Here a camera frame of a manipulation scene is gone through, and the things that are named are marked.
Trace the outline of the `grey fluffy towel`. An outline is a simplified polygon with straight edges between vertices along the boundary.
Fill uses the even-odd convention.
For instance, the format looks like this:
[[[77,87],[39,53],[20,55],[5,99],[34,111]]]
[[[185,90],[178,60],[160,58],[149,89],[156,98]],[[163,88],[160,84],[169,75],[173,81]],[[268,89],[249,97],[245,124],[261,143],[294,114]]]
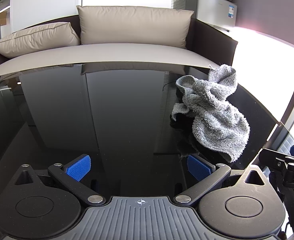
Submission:
[[[206,80],[182,76],[176,81],[182,102],[175,103],[171,113],[175,122],[181,116],[193,118],[191,128],[195,139],[230,163],[241,156],[250,135],[247,119],[227,101],[237,85],[236,70],[226,64],[211,68]]]

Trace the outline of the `dark brown sofa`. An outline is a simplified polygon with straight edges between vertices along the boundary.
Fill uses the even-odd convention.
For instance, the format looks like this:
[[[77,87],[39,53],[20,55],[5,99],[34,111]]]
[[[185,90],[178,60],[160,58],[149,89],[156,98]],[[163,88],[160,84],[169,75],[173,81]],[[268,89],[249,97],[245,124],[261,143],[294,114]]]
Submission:
[[[0,76],[57,65],[88,62],[157,62],[193,67],[232,65],[238,42],[192,19],[186,48],[154,44],[105,43],[38,51],[9,59],[0,54]]]

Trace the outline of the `small beige side cushion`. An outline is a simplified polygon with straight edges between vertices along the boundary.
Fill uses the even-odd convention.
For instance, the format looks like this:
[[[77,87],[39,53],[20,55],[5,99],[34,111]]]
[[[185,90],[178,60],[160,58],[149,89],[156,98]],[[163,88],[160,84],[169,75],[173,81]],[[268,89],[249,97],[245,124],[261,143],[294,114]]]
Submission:
[[[69,22],[42,24],[0,39],[0,54],[14,58],[54,48],[78,46],[81,41]]]

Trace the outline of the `silver mini fridge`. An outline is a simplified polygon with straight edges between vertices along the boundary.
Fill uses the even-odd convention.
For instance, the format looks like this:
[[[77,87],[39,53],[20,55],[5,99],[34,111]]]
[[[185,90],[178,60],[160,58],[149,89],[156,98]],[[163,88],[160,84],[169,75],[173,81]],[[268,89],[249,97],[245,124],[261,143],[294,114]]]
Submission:
[[[227,0],[186,0],[193,18],[218,29],[230,31],[236,25],[237,5]]]

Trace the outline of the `large beige back cushion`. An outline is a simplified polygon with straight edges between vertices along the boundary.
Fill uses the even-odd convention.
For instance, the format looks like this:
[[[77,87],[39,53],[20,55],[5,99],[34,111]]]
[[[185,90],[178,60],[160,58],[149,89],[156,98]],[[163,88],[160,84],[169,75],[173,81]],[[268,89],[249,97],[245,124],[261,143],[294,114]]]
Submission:
[[[184,48],[193,11],[77,6],[82,44],[138,43]]]

